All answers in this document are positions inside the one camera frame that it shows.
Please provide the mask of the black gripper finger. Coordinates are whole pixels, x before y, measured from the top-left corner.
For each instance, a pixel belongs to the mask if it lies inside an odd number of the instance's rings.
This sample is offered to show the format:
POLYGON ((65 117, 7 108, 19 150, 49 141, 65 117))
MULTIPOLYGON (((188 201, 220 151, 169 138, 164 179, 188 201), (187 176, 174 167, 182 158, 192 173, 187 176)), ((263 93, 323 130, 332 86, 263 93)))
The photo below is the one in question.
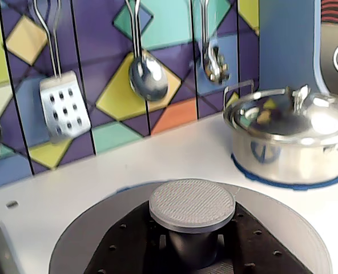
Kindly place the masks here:
POLYGON ((85 273, 190 273, 144 202, 105 233, 85 273))
POLYGON ((236 205, 220 229, 220 259, 215 273, 311 273, 254 215, 236 205))

